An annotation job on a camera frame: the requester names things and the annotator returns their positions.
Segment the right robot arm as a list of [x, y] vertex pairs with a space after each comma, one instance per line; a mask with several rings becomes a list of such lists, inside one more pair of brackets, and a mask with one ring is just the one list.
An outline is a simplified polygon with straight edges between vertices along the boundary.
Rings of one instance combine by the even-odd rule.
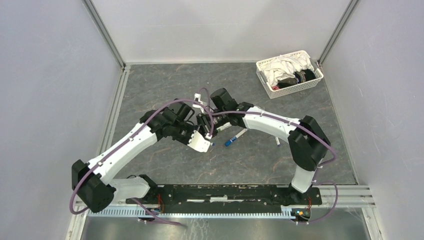
[[289, 189], [289, 199], [302, 204], [309, 198], [316, 171], [323, 165], [327, 152], [335, 153], [331, 143], [311, 116], [290, 118], [280, 116], [248, 102], [237, 102], [225, 88], [212, 93], [214, 109], [206, 109], [196, 116], [196, 124], [203, 136], [215, 137], [219, 128], [238, 126], [256, 130], [285, 141], [296, 164]]

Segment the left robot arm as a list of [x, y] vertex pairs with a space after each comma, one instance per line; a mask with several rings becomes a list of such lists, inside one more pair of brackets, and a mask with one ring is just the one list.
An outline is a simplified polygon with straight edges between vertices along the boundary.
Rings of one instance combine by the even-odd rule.
[[102, 154], [88, 162], [80, 159], [74, 162], [71, 167], [71, 213], [81, 213], [74, 210], [76, 197], [94, 213], [102, 211], [114, 200], [139, 198], [145, 204], [153, 203], [157, 190], [147, 180], [114, 177], [138, 154], [163, 138], [170, 137], [197, 152], [207, 152], [210, 142], [190, 121], [194, 113], [191, 106], [175, 99], [167, 106], [146, 112], [129, 133]]

